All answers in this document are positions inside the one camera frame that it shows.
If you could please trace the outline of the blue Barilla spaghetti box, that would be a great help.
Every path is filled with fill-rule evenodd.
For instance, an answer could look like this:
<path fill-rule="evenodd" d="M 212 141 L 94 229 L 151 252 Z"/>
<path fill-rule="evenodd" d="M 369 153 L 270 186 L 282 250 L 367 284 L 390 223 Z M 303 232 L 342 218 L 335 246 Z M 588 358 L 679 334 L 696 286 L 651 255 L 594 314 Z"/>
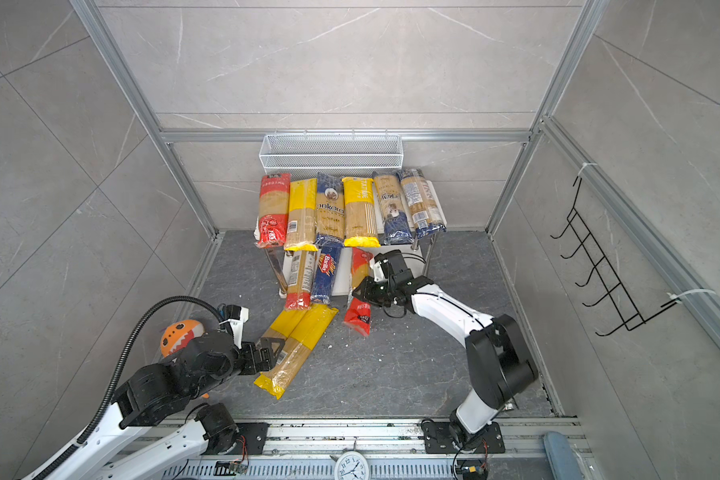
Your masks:
<path fill-rule="evenodd" d="M 310 296 L 313 304 L 330 303 L 342 250 L 340 243 L 333 242 L 320 248 Z"/>

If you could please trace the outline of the yellow Pastatime spaghetti bag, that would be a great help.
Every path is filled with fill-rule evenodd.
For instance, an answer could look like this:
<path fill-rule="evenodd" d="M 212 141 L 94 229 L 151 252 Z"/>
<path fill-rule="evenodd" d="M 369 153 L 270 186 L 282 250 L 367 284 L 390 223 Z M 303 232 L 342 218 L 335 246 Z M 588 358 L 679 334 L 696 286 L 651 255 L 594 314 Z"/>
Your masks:
<path fill-rule="evenodd" d="M 373 180 L 344 177 L 346 247 L 377 248 L 380 246 L 376 225 Z"/>

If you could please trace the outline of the red white label spaghetti bag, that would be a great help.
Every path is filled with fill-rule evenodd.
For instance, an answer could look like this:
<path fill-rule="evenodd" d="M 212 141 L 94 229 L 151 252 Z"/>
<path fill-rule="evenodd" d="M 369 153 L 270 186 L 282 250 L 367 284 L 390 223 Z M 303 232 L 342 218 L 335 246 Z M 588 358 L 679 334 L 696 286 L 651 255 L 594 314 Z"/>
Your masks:
<path fill-rule="evenodd" d="M 316 264 L 316 251 L 297 251 L 287 275 L 286 310 L 306 310 L 310 307 Z"/>

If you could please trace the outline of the blue white label spaghetti bag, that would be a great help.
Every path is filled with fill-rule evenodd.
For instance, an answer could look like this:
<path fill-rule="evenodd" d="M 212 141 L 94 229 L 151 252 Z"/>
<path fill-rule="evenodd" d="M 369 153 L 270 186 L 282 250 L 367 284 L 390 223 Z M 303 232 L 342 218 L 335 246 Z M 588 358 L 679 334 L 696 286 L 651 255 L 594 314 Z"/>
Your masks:
<path fill-rule="evenodd" d="M 417 239 L 447 230 L 432 187 L 419 169 L 403 169 L 398 173 L 400 185 L 411 213 Z"/>

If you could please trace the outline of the blue Ankara spaghetti bag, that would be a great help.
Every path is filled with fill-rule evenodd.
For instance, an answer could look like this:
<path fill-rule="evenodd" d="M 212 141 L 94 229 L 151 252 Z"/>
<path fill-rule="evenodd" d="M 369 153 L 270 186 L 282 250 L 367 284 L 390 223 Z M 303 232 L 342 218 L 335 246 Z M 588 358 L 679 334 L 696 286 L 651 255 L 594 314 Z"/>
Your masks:
<path fill-rule="evenodd" d="M 320 172 L 317 175 L 316 246 L 342 244 L 345 239 L 345 200 L 342 181 Z"/>

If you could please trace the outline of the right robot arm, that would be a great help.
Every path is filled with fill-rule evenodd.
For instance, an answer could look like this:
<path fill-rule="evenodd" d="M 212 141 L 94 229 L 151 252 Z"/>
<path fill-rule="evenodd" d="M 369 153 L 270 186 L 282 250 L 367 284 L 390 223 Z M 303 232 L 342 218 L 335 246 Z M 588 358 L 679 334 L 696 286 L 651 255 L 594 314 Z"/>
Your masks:
<path fill-rule="evenodd" d="M 377 307 L 401 306 L 455 338 L 465 349 L 471 390 L 449 417 L 449 434 L 460 451 L 487 441 L 494 419 L 539 378 L 539 369 L 518 322 L 482 313 L 448 295 L 426 276 L 414 276 L 399 250 L 376 255 L 371 274 L 353 289 Z"/>

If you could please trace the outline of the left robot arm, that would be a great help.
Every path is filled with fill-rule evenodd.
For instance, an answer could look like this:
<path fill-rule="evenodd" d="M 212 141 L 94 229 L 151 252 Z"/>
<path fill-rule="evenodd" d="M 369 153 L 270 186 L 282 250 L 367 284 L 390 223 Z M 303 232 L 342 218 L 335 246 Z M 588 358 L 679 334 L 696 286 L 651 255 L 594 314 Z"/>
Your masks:
<path fill-rule="evenodd" d="M 238 427 L 221 404 L 203 406 L 174 434 L 117 464 L 112 458 L 163 420 L 237 375 L 272 370 L 282 340 L 236 342 L 226 331 L 185 341 L 168 357 L 116 382 L 93 420 L 52 458 L 30 473 L 32 479 L 115 479 L 124 469 L 146 477 L 202 453 L 230 450 Z"/>

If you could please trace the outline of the orange shark plush toy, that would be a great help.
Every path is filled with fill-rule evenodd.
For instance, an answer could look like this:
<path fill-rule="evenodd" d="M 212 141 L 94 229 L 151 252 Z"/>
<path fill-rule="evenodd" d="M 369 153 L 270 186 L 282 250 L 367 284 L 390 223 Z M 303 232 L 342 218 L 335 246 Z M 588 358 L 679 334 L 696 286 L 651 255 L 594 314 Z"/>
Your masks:
<path fill-rule="evenodd" d="M 204 334 L 205 327 L 197 320 L 187 319 L 171 324 L 160 339 L 160 353 L 163 358 L 167 358 Z"/>

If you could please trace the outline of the white analog clock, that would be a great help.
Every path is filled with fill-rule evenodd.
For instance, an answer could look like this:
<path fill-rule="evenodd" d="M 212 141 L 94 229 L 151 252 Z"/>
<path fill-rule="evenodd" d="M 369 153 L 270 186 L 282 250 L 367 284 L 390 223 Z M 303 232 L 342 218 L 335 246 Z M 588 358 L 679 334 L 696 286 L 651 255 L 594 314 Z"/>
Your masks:
<path fill-rule="evenodd" d="M 335 462 L 335 480 L 369 480 L 370 476 L 368 460 L 357 451 L 344 452 Z"/>

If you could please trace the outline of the black wall hook rack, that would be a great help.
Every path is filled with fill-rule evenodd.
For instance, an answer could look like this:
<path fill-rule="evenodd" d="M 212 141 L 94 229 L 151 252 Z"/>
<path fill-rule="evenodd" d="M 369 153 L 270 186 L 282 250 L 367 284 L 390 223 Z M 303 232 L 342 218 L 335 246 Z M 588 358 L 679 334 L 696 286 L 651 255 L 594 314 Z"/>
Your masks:
<path fill-rule="evenodd" d="M 574 285 L 579 289 L 586 289 L 591 284 L 594 284 L 597 286 L 599 296 L 595 300 L 583 302 L 582 306 L 587 309 L 594 309 L 605 303 L 615 311 L 616 319 L 613 325 L 596 329 L 595 334 L 598 337 L 605 338 L 622 330 L 634 331 L 676 305 L 680 305 L 681 301 L 670 298 L 662 303 L 657 311 L 650 314 L 644 314 L 640 310 L 627 285 L 617 272 L 615 263 L 606 254 L 577 207 L 582 184 L 583 180 L 581 178 L 576 178 L 573 181 L 574 196 L 570 209 L 565 216 L 565 224 L 559 233 L 550 234 L 549 237 L 553 240 L 574 240 L 575 246 L 573 249 L 569 253 L 561 253 L 559 257 L 563 260 L 582 257 L 588 264 L 586 278 L 582 281 L 575 281 Z"/>

